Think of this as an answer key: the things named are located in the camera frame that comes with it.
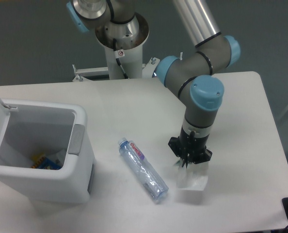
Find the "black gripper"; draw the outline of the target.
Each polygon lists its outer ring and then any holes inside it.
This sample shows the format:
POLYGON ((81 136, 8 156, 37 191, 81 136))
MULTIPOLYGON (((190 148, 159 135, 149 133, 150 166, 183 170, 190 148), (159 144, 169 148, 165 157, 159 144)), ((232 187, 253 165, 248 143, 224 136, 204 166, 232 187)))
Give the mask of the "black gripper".
POLYGON ((188 164, 200 164, 211 160, 212 152, 207 149, 206 143, 209 134, 199 137, 194 131, 187 133, 183 128, 179 137, 171 137, 168 146, 176 157, 182 160, 181 167, 188 164))

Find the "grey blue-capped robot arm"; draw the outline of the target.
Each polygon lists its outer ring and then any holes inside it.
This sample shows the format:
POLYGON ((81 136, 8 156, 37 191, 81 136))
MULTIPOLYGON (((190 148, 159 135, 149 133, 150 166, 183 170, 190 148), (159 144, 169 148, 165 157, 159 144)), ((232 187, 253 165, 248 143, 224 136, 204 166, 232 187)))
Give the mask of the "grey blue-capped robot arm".
MULTIPOLYGON (((208 162, 206 147, 224 86, 214 73, 236 62, 240 46, 224 36, 204 0, 176 0, 174 6, 190 36, 195 54, 187 59, 168 56, 149 72, 186 107, 180 135, 169 147, 183 166, 208 162)), ((94 30, 106 53, 109 78, 144 76, 143 49, 149 35, 147 21, 132 0, 71 0, 66 5, 80 32, 94 30)))

